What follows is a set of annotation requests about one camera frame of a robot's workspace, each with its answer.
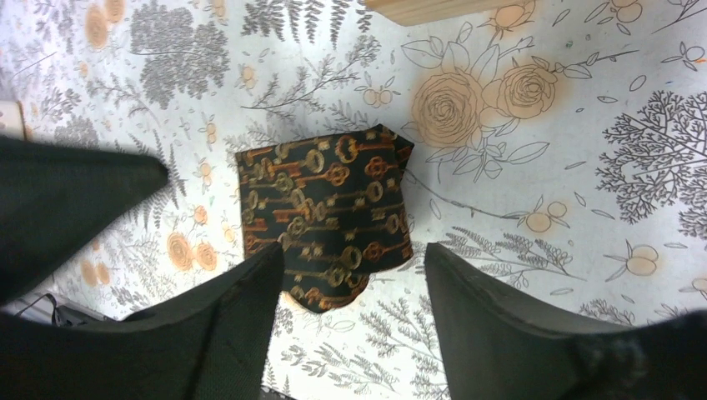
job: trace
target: fern print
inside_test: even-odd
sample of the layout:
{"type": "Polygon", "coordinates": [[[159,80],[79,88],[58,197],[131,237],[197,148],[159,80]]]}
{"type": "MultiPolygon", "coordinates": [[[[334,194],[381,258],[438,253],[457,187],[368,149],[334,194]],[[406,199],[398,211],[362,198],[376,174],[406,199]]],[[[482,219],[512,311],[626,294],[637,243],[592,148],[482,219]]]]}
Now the fern print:
{"type": "Polygon", "coordinates": [[[544,272],[585,281],[567,270],[573,257],[566,251],[541,239],[528,239],[504,233],[504,240],[491,242],[476,232],[463,227],[452,227],[456,232],[445,233],[441,244],[462,258],[487,262],[478,269],[495,278],[505,278],[506,283],[520,290],[529,286],[526,273],[544,272]]]}
{"type": "Polygon", "coordinates": [[[402,297],[397,302],[378,301],[378,306],[386,315],[369,312],[360,316],[371,329],[366,342],[377,350],[380,358],[390,358],[401,350],[411,353],[417,373],[410,384],[417,399],[449,400],[429,297],[420,296],[415,311],[411,311],[408,301],[402,297]]]}
{"type": "Polygon", "coordinates": [[[579,314],[599,319],[600,321],[618,323],[627,327],[632,327],[636,319],[636,316],[632,312],[619,310],[616,306],[609,304],[606,300],[601,298],[582,304],[579,308],[579,314]]]}
{"type": "Polygon", "coordinates": [[[343,19],[346,17],[347,8],[350,6],[346,0],[332,0],[332,17],[331,17],[331,43],[333,48],[336,48],[338,42],[338,33],[341,30],[343,19]]]}
{"type": "MultiPolygon", "coordinates": [[[[169,184],[141,202],[137,207],[134,207],[128,215],[136,222],[139,218],[139,213],[142,212],[143,223],[146,228],[148,227],[150,216],[152,216],[154,227],[159,229],[162,226],[164,208],[172,202],[174,207],[179,209],[179,194],[181,193],[182,197],[187,196],[187,188],[184,184],[184,179],[179,176],[179,170],[177,170],[177,160],[174,157],[173,145],[169,145],[169,154],[167,154],[160,143],[159,135],[156,130],[153,130],[153,135],[156,143],[154,150],[132,134],[130,134],[129,137],[133,140],[133,144],[139,154],[157,157],[162,164],[167,167],[169,170],[169,184]]],[[[125,153],[123,147],[117,142],[115,143],[115,148],[119,152],[125,153]]]]}
{"type": "Polygon", "coordinates": [[[310,357],[302,347],[292,345],[282,352],[282,361],[289,362],[291,367],[299,366],[310,377],[328,377],[337,388],[351,389],[357,395],[370,394],[371,386],[395,393],[394,384],[399,380],[377,362],[360,354],[347,357],[326,342],[314,353],[310,357]]]}
{"type": "Polygon", "coordinates": [[[654,92],[637,115],[621,114],[604,131],[618,147],[599,157],[597,189],[615,194],[630,224],[680,201],[687,210],[678,214],[679,231],[707,240],[707,92],[654,92]]]}
{"type": "Polygon", "coordinates": [[[282,42],[285,41],[283,35],[285,20],[284,13],[287,13],[290,31],[296,43],[300,43],[299,29],[300,22],[304,22],[304,30],[310,43],[316,44],[317,30],[323,21],[322,16],[326,15],[327,7],[331,7],[329,21],[329,39],[334,48],[337,47],[338,35],[343,26],[346,15],[355,10],[359,17],[356,26],[361,33],[366,33],[371,27],[373,14],[370,8],[366,7],[364,0],[332,0],[331,2],[321,2],[319,0],[254,0],[245,4],[245,16],[243,16],[243,27],[241,36],[260,34],[269,38],[271,34],[282,42]]]}

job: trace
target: branch drawing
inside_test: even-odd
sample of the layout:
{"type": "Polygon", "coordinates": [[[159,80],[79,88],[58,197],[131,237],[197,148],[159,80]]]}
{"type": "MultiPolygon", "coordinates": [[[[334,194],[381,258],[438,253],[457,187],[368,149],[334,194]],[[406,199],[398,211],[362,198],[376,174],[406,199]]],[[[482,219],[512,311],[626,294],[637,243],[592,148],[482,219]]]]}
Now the branch drawing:
{"type": "Polygon", "coordinates": [[[707,92],[687,98],[658,91],[638,111],[621,114],[604,131],[613,155],[603,153],[598,190],[614,193],[621,219],[634,224],[681,201],[679,230],[707,240],[707,92]]]}
{"type": "Polygon", "coordinates": [[[668,25],[665,25],[664,27],[661,27],[659,29],[656,29],[653,33],[658,33],[662,31],[663,29],[670,28],[676,23],[679,23],[680,21],[684,21],[687,18],[694,17],[695,15],[707,10],[707,7],[701,8],[698,11],[692,12],[692,9],[694,6],[696,6],[698,3],[700,3],[702,0],[668,0],[668,3],[673,4],[675,6],[680,6],[682,7],[682,10],[680,10],[680,14],[678,17],[668,25]]]}
{"type": "Polygon", "coordinates": [[[457,233],[445,233],[447,239],[440,243],[462,258],[489,262],[479,269],[495,278],[506,278],[506,283],[517,289],[529,286],[525,273],[531,272],[553,273],[586,281],[567,271],[566,267],[573,260],[570,254],[542,239],[532,240],[504,233],[505,240],[493,243],[466,228],[452,229],[457,233]],[[503,250],[511,252],[516,259],[499,256],[503,250]]]}
{"type": "Polygon", "coordinates": [[[276,98],[280,89],[280,79],[275,73],[268,83],[265,93],[256,98],[250,106],[241,106],[249,110],[264,110],[268,114],[288,122],[294,121],[294,109],[303,105],[309,112],[323,112],[326,107],[314,94],[327,86],[340,88],[351,82],[359,80],[359,73],[352,67],[360,64],[367,67],[375,61],[380,50],[380,43],[373,36],[362,35],[353,45],[353,49],[346,53],[345,64],[335,65],[335,56],[329,54],[315,67],[309,60],[307,67],[297,67],[295,84],[288,88],[279,98],[276,98]],[[313,84],[308,85],[308,80],[313,78],[313,84]]]}
{"type": "Polygon", "coordinates": [[[410,383],[417,399],[450,399],[429,297],[420,296],[415,311],[410,310],[408,301],[402,297],[397,302],[378,301],[378,305],[387,315],[369,312],[360,316],[364,326],[371,329],[366,342],[377,350],[380,358],[392,357],[401,350],[411,352],[417,373],[410,383]]]}
{"type": "Polygon", "coordinates": [[[452,200],[452,199],[450,199],[450,198],[443,197],[442,195],[440,195],[440,194],[438,194],[437,192],[435,192],[434,190],[432,190],[431,187],[427,186],[427,185],[424,184],[421,180],[419,180],[419,179],[414,175],[414,173],[412,173],[410,170],[406,169],[406,170],[405,170],[405,175],[406,175],[406,176],[409,175],[412,179],[414,179],[415,183],[418,183],[420,186],[422,186],[425,190],[427,190],[428,192],[430,192],[433,196],[435,196],[435,197],[438,198],[439,200],[442,200],[443,202],[445,202],[445,203],[447,203],[447,204],[451,204],[451,205],[453,205],[453,206],[455,206],[455,207],[457,207],[457,208],[466,208],[466,209],[468,209],[469,211],[471,211],[471,217],[472,217],[472,218],[474,217],[474,214],[480,213],[480,214],[483,214],[483,215],[488,215],[489,217],[500,218],[500,219],[510,219],[510,220],[514,220],[514,221],[517,221],[517,220],[520,219],[520,217],[513,216],[513,215],[500,215],[500,214],[496,214],[496,213],[493,213],[493,212],[484,211],[484,210],[482,210],[482,209],[480,209],[480,208],[471,206],[471,205],[469,205],[469,204],[464,204],[464,203],[462,203],[462,202],[458,202],[458,201],[456,201],[456,200],[452,200]]]}
{"type": "Polygon", "coordinates": [[[118,76],[111,73],[111,83],[103,81],[101,78],[96,78],[93,81],[88,81],[86,92],[89,96],[94,97],[98,92],[103,92],[103,101],[113,100],[113,105],[118,108],[121,103],[134,103],[128,111],[128,117],[132,117],[137,113],[148,113],[159,126],[157,116],[150,108],[140,99],[140,93],[135,88],[135,84],[129,78],[125,78],[124,85],[118,81],[118,76]]]}

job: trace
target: rose illustration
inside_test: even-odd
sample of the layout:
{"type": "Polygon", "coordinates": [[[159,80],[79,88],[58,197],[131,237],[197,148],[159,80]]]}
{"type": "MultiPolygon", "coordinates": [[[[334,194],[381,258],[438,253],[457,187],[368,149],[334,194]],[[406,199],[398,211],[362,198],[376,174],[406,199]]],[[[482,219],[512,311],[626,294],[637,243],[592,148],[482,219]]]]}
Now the rose illustration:
{"type": "Polygon", "coordinates": [[[201,268],[206,271],[216,269],[216,251],[209,243],[201,243],[196,247],[196,259],[201,268]]]}
{"type": "Polygon", "coordinates": [[[125,17],[125,0],[106,0],[105,8],[111,23],[119,23],[125,17]]]}
{"type": "Polygon", "coordinates": [[[174,267],[180,271],[188,271],[192,267],[192,251],[189,242],[182,233],[172,232],[167,238],[167,251],[174,267]]]}
{"type": "Polygon", "coordinates": [[[86,12],[86,38],[94,48],[103,48],[108,41],[108,21],[95,4],[86,12]]]}
{"type": "Polygon", "coordinates": [[[484,101],[505,117],[528,119],[548,111],[557,77],[537,65],[516,67],[484,88],[484,101]]]}
{"type": "Polygon", "coordinates": [[[461,147],[481,139],[479,114],[484,108],[481,85],[466,73],[431,77],[418,91],[413,118],[420,136],[436,148],[461,147]]]}

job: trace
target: wooden board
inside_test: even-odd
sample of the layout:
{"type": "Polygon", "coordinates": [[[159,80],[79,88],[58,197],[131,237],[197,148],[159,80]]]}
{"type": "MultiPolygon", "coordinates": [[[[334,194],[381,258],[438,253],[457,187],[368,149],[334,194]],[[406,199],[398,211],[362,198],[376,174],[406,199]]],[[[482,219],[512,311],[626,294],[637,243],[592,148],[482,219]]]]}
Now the wooden board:
{"type": "Polygon", "coordinates": [[[387,19],[409,27],[522,3],[523,0],[366,0],[387,19]]]}

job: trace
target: gray tree illustration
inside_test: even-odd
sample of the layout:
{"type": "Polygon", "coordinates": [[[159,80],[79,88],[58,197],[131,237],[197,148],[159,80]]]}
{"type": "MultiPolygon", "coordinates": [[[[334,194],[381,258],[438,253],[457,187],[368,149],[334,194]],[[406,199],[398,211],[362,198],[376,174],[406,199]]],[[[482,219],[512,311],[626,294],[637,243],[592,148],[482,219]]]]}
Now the gray tree illustration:
{"type": "Polygon", "coordinates": [[[631,224],[681,201],[679,231],[707,240],[707,92],[654,92],[637,114],[621,114],[604,131],[618,147],[599,157],[597,188],[616,195],[621,219],[631,224]]]}
{"type": "Polygon", "coordinates": [[[192,27],[192,13],[185,7],[168,11],[156,0],[143,4],[130,25],[131,53],[147,60],[140,74],[145,96],[166,109],[174,92],[201,98],[209,81],[223,86],[228,71],[226,35],[213,22],[192,27]]]}

